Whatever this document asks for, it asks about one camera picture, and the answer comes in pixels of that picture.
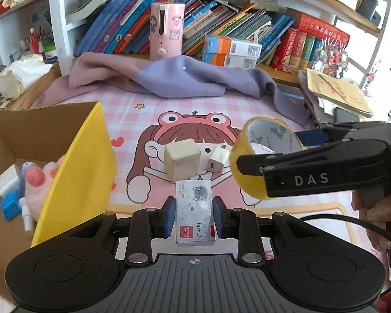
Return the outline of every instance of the black cable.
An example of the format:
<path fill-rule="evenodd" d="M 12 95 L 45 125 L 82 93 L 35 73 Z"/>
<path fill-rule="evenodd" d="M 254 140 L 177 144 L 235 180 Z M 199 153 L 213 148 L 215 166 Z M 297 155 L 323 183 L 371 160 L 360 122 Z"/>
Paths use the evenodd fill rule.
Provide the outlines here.
<path fill-rule="evenodd" d="M 346 221 L 350 222 L 359 226 L 362 226 L 363 228 L 366 228 L 367 230 L 373 231 L 384 238 L 388 239 L 391 241 L 391 233 L 387 232 L 386 230 L 383 230 L 382 228 L 379 228 L 378 226 L 373 225 L 372 223 L 363 221 L 361 219 L 353 218 L 351 216 L 345 216 L 345 215 L 339 215 L 339 214 L 314 214 L 314 215 L 307 215 L 300 220 L 302 221 L 309 221 L 309 220 L 314 220 L 314 219 L 333 219 L 333 220 L 340 220 L 340 221 Z M 384 295 L 387 293 L 391 292 L 391 286 L 385 290 L 384 292 L 381 293 L 380 298 L 382 298 Z"/>

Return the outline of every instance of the tape roll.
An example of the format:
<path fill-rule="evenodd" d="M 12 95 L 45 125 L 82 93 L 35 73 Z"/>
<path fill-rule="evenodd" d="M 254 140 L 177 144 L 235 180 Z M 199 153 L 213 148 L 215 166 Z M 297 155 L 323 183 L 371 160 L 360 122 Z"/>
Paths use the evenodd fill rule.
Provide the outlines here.
<path fill-rule="evenodd" d="M 241 155 L 290 154 L 304 150 L 295 133 L 276 119 L 256 117 L 243 126 L 236 143 L 230 151 L 230 170 L 240 188 L 258 200 L 270 200 L 263 176 L 243 175 L 236 161 Z"/>

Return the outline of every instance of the lavender fabric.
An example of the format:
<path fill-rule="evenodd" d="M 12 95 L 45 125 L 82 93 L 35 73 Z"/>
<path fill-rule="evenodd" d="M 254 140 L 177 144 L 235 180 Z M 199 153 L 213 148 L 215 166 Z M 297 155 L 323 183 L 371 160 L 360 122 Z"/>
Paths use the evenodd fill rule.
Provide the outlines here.
<path fill-rule="evenodd" d="M 214 66 L 184 55 L 151 62 L 136 57 L 84 53 L 70 76 L 56 79 L 32 108 L 55 105 L 105 84 L 163 98 L 222 96 L 226 89 L 233 89 L 259 99 L 265 92 L 271 92 L 275 108 L 284 117 L 301 126 L 310 117 L 303 105 L 289 99 L 262 69 Z"/>

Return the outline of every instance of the crosshair symbol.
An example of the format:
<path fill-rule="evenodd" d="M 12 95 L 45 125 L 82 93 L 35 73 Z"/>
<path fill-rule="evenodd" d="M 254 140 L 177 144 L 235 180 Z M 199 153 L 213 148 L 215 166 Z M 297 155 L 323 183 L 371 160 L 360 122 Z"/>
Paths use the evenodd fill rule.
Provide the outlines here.
<path fill-rule="evenodd" d="M 189 263 L 196 265 L 202 262 L 200 259 L 197 259 L 196 257 L 192 258 L 191 260 L 188 261 Z"/>

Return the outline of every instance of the plush toy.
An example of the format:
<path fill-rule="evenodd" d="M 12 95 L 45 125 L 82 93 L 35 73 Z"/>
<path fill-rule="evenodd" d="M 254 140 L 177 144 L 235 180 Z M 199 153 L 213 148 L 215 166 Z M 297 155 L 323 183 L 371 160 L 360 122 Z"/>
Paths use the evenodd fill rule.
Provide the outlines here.
<path fill-rule="evenodd" d="M 29 167 L 26 172 L 25 198 L 30 214 L 38 221 L 42 206 L 45 202 L 49 188 L 61 165 L 62 158 L 58 162 L 50 162 L 42 169 L 38 166 Z"/>

